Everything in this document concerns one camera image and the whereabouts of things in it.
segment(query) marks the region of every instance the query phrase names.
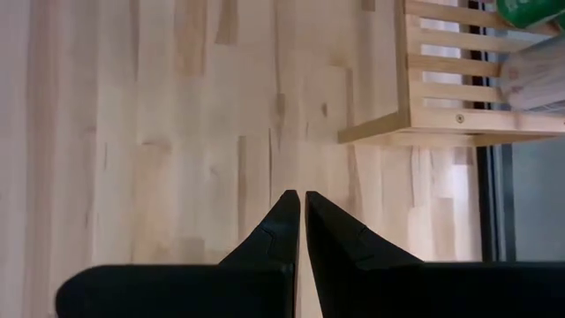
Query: wooden floor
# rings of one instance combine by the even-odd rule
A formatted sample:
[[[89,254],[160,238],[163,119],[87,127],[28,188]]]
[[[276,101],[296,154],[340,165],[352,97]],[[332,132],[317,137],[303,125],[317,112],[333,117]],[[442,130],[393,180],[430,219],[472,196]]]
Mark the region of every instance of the wooden floor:
[[[285,189],[480,257],[463,148],[340,146],[390,111],[389,1],[0,0],[0,318],[105,263],[214,263]],[[298,315],[319,317],[305,241]]]

